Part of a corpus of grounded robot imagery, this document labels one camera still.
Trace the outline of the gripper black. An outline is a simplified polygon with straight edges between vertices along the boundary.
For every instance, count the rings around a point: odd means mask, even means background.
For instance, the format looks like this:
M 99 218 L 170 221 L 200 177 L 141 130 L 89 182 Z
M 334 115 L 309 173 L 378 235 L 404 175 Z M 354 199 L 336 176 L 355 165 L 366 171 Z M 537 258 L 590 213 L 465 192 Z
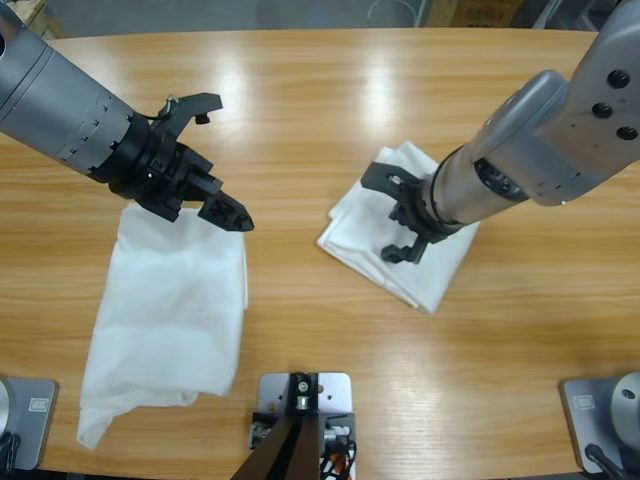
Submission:
M 93 167 L 89 177 L 166 220 L 178 217 L 183 202 L 199 201 L 201 219 L 229 232 L 252 231 L 254 222 L 246 208 L 224 193 L 222 182 L 210 174 L 213 164 L 178 141 L 192 120 L 209 121 L 205 113 L 155 119 L 133 113 L 124 137 L 112 143 L 111 155 Z
M 386 245 L 381 250 L 381 259 L 392 264 L 408 262 L 418 264 L 429 245 L 439 243 L 463 228 L 437 218 L 429 200 L 423 198 L 424 187 L 430 186 L 431 177 L 420 179 L 405 172 L 403 175 L 390 175 L 389 182 L 397 189 L 396 206 L 390 218 L 406 226 L 418 236 L 409 246 Z

